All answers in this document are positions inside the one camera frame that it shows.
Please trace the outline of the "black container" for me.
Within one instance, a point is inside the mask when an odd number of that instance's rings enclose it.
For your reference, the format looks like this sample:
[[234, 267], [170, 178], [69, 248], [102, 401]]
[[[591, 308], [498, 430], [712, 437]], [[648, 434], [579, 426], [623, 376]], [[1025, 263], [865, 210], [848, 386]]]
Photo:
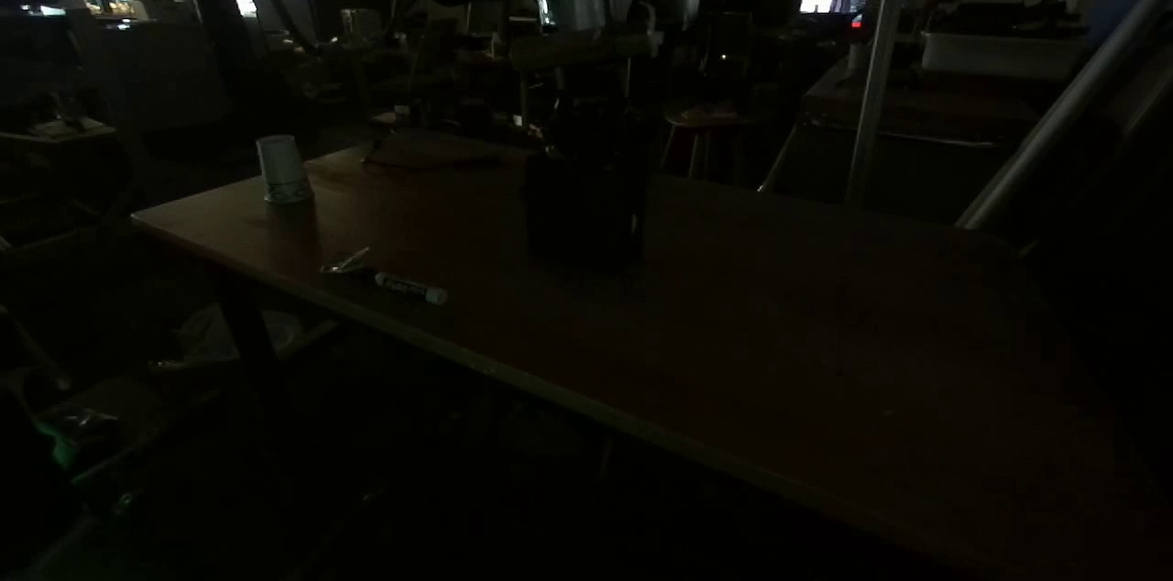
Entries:
[[529, 252], [606, 273], [640, 262], [649, 173], [640, 162], [526, 158], [522, 201]]

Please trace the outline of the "wooden stool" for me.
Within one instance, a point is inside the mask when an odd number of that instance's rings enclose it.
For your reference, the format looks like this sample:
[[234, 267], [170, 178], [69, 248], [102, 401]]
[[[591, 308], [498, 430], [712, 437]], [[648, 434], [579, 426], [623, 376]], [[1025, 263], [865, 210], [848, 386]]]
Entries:
[[659, 168], [665, 170], [669, 167], [674, 141], [689, 134], [691, 146], [685, 176], [707, 181], [716, 142], [725, 139], [732, 184], [750, 184], [750, 135], [759, 124], [757, 117], [738, 112], [734, 104], [693, 104], [666, 110], [663, 121], [667, 124], [667, 133], [659, 151]]

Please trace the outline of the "metal pot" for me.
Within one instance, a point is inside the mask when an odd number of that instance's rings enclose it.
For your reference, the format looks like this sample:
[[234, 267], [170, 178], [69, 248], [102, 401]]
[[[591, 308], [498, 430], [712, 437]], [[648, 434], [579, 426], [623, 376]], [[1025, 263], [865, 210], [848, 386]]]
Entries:
[[662, 29], [687, 29], [700, 14], [701, 0], [649, 0]]

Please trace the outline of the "dark flat mat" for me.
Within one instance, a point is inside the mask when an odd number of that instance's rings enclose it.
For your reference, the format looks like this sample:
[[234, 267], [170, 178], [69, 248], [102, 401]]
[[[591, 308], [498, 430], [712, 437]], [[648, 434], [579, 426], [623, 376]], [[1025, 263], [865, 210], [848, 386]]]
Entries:
[[404, 173], [479, 170], [520, 164], [533, 153], [513, 146], [423, 129], [388, 133], [369, 144], [365, 168]]

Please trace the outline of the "white marker pen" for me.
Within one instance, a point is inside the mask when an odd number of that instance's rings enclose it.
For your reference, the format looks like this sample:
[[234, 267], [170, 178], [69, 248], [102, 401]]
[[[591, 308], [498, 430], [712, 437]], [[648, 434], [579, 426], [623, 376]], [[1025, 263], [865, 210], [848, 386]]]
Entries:
[[411, 298], [411, 300], [422, 300], [434, 306], [445, 305], [445, 302], [448, 300], [448, 292], [440, 286], [419, 283], [419, 281], [407, 281], [407, 278], [384, 271], [374, 273], [374, 283], [377, 283], [378, 288], [386, 291], [401, 293], [401, 296]]

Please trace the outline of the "white paper cup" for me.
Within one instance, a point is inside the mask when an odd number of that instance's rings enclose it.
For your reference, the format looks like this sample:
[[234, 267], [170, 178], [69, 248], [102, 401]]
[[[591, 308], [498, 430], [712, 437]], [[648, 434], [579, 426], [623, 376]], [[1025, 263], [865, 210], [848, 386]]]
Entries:
[[272, 135], [256, 139], [265, 201], [273, 204], [293, 204], [314, 196], [301, 153], [293, 135]]

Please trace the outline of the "white plastic bin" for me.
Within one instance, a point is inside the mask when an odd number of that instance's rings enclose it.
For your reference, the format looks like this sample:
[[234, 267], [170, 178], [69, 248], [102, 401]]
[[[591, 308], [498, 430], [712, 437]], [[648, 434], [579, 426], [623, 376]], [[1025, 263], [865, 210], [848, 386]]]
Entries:
[[1060, 82], [1080, 63], [1084, 39], [995, 38], [929, 31], [921, 68], [940, 74]]

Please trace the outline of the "grey metal pole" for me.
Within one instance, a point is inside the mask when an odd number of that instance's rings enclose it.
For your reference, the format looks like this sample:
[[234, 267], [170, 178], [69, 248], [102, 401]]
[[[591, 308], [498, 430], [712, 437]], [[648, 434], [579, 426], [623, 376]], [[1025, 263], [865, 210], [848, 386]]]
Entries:
[[1093, 52], [1089, 62], [1067, 85], [1053, 104], [1043, 114], [1035, 129], [1023, 139], [1018, 150], [1006, 158], [1001, 170], [981, 189], [979, 196], [972, 200], [955, 227], [965, 230], [979, 230], [992, 225], [994, 219], [1008, 207], [1018, 192], [1025, 188], [1047, 153], [1058, 146], [1070, 131], [1082, 113], [1120, 69], [1124, 60], [1135, 46], [1157, 28], [1157, 18], [1169, 0], [1138, 0], [1126, 16], [1123, 18], [1112, 34]]

